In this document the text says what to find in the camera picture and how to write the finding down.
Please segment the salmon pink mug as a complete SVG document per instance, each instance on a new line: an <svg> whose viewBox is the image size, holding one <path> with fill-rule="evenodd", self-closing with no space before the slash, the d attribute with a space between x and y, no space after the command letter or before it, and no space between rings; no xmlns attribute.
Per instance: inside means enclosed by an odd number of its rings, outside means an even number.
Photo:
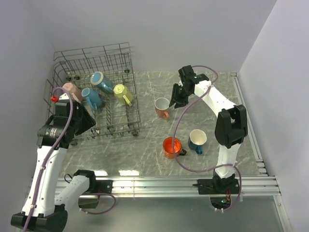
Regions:
<svg viewBox="0 0 309 232"><path fill-rule="evenodd" d="M158 98L154 103L157 115L164 119L169 119L169 100L167 98Z"/></svg>

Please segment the blue patterned mug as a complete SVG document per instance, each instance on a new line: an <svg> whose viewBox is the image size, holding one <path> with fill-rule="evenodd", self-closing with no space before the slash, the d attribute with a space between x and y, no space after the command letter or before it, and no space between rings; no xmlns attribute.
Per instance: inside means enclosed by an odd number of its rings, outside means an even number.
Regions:
<svg viewBox="0 0 309 232"><path fill-rule="evenodd" d="M82 90L82 97L87 101L90 108L94 111L98 110L100 107L105 105L105 100L103 95L96 92L92 88L84 88Z"/></svg>

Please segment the light pink mug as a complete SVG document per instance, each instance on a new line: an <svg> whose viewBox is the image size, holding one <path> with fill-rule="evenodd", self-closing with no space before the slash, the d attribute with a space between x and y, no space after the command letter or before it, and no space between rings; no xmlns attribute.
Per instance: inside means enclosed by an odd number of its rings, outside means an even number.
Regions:
<svg viewBox="0 0 309 232"><path fill-rule="evenodd" d="M62 87L67 90L77 102L82 103L83 96L81 90L75 84L68 82Z"/></svg>

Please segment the light blue yellow-inside mug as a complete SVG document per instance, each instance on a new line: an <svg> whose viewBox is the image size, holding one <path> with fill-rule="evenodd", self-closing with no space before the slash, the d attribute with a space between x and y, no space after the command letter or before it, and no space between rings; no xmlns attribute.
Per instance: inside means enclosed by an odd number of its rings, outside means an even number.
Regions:
<svg viewBox="0 0 309 232"><path fill-rule="evenodd" d="M100 88L105 93L113 93L113 84L111 80L102 72L95 72L90 77L93 86Z"/></svg>

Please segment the pale yellow mug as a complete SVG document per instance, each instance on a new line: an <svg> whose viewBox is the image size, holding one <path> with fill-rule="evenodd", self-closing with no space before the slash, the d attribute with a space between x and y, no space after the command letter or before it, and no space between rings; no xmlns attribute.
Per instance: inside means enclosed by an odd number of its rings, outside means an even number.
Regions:
<svg viewBox="0 0 309 232"><path fill-rule="evenodd" d="M133 95L123 84L117 84L113 89L115 97L122 105L132 106Z"/></svg>

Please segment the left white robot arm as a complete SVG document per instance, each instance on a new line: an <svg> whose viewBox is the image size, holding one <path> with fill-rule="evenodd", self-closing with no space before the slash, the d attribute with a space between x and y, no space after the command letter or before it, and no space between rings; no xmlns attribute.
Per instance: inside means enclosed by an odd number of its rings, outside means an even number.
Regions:
<svg viewBox="0 0 309 232"><path fill-rule="evenodd" d="M38 131L37 164L30 192L21 212L12 215L12 226L28 232L61 232L67 224L68 210L78 198L97 190L95 173L78 170L55 196L58 174L71 141L95 123L80 103L56 102L55 113Z"/></svg>

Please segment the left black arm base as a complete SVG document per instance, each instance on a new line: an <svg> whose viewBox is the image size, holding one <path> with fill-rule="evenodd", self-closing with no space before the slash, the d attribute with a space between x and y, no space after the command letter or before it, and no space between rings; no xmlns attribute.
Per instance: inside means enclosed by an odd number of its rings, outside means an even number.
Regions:
<svg viewBox="0 0 309 232"><path fill-rule="evenodd" d="M112 180L97 180L96 181L96 186L95 186L95 191L97 193L112 193L112 186L113 186L113 181Z"/></svg>

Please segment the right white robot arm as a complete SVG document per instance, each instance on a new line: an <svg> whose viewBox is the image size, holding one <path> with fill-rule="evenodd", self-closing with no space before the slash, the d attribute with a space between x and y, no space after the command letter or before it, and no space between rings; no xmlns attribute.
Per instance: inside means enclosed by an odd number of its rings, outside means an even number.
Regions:
<svg viewBox="0 0 309 232"><path fill-rule="evenodd" d="M217 165L211 168L211 185L218 193L240 185L235 178L238 150L248 135L247 110L244 105L236 105L214 87L205 74L196 74L193 66L178 70L180 81L173 85L170 106L189 110L198 101L203 101L215 114L214 135L219 143Z"/></svg>

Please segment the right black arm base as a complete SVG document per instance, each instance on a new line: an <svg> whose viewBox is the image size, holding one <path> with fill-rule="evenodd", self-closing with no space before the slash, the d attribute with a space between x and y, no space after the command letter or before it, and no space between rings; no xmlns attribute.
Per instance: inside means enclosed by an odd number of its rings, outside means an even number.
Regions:
<svg viewBox="0 0 309 232"><path fill-rule="evenodd" d="M198 179L193 186L197 187L199 195L238 194L240 190L240 183L237 179Z"/></svg>

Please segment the dark blue white-inside mug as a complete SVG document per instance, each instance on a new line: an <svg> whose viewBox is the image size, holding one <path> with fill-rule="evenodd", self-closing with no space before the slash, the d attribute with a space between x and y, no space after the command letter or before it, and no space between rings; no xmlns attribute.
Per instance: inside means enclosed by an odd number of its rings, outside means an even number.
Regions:
<svg viewBox="0 0 309 232"><path fill-rule="evenodd" d="M191 150L195 151L198 155L203 153L203 145L207 141L207 135L204 131L195 129L192 130L188 138L188 146Z"/></svg>

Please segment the orange enamel mug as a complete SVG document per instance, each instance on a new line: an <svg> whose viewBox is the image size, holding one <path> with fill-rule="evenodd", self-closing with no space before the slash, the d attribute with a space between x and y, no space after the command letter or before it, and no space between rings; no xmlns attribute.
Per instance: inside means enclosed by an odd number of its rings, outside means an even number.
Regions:
<svg viewBox="0 0 309 232"><path fill-rule="evenodd" d="M173 159L174 153L176 156L185 156L187 151L183 149L179 139L168 137L163 141L163 154L166 158Z"/></svg>

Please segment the aluminium mounting rail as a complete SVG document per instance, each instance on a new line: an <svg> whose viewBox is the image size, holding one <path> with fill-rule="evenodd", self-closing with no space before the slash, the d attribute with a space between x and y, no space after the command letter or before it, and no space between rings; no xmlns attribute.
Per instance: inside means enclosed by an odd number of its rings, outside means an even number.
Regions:
<svg viewBox="0 0 309 232"><path fill-rule="evenodd" d="M112 181L112 195L117 198L206 197L199 194L197 180L201 176L99 176L98 181ZM275 177L245 176L242 178L241 196L280 196Z"/></svg>

